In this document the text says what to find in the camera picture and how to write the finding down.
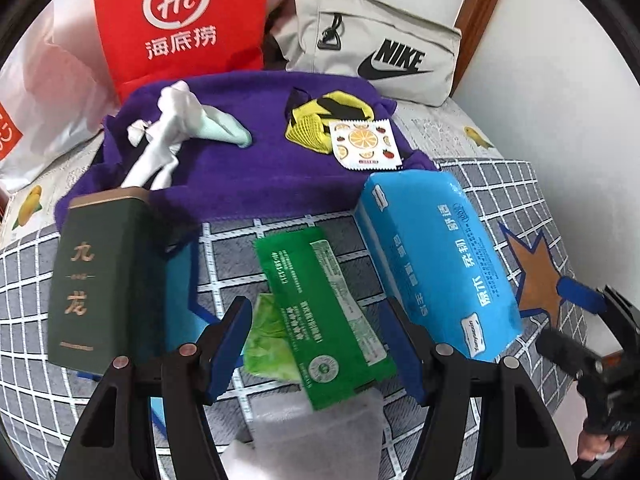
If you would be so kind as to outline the person's right hand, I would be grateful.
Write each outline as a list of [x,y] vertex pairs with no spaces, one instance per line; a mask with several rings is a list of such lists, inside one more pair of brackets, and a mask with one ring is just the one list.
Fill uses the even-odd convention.
[[603,455],[617,452],[627,440],[626,436],[611,437],[606,434],[590,434],[582,430],[578,437],[577,456],[580,460],[593,462]]

